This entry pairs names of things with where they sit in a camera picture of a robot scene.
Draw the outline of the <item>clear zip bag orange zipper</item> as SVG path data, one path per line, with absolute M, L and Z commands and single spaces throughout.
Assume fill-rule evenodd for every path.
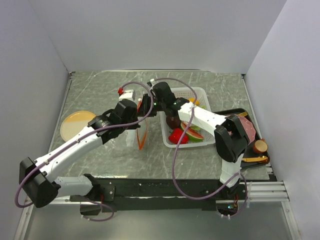
M 126 131 L 126 146 L 142 150 L 147 139 L 147 133 L 148 122 L 145 119 L 139 123 L 139 127 L 137 129 L 128 129 Z

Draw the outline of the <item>red bell pepper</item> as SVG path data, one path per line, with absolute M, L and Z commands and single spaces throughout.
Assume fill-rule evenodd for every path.
M 182 129 L 180 129 L 180 128 L 175 128 L 175 129 L 172 131 L 172 133 L 169 135 L 168 140 L 169 140 L 172 144 L 177 145 L 178 142 L 179 142 L 179 140 L 180 140 L 180 138 L 181 138 L 181 136 L 182 136 L 182 134 L 183 134 L 183 132 L 184 132 L 184 131 L 183 131 Z M 181 143 L 181 144 L 187 144 L 187 143 L 188 143 L 188 140 L 189 140 L 188 136 L 187 136 L 187 135 L 184 135 L 180 143 Z

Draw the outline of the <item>watermelon slice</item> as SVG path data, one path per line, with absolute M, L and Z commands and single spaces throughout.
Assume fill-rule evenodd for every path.
M 187 122 L 182 121 L 180 123 L 180 128 L 184 131 L 186 127 Z M 204 137 L 197 131 L 193 130 L 191 126 L 187 129 L 186 135 L 188 136 L 188 140 L 193 143 L 202 142 L 204 140 Z

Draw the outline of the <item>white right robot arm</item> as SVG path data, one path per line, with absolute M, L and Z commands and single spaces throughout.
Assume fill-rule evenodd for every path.
M 153 106 L 151 116 L 164 112 L 167 117 L 181 123 L 195 125 L 214 137 L 215 147 L 222 159 L 219 195 L 224 199 L 232 198 L 241 171 L 241 161 L 246 148 L 255 140 L 256 130 L 245 117 L 236 114 L 219 115 L 196 105 L 183 97 L 176 97 L 168 83 L 162 78 L 148 82 L 151 95 L 145 95 L 138 113 L 144 116 Z

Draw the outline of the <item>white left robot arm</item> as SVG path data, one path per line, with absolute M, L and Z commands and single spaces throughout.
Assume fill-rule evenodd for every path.
M 61 172 L 86 153 L 117 138 L 126 129 L 138 126 L 137 105 L 131 100 L 119 101 L 114 109 L 94 117 L 79 133 L 52 152 L 19 164 L 19 184 L 32 204 L 42 208 L 57 197 L 83 196 L 95 200 L 100 185 L 90 174 L 61 177 Z

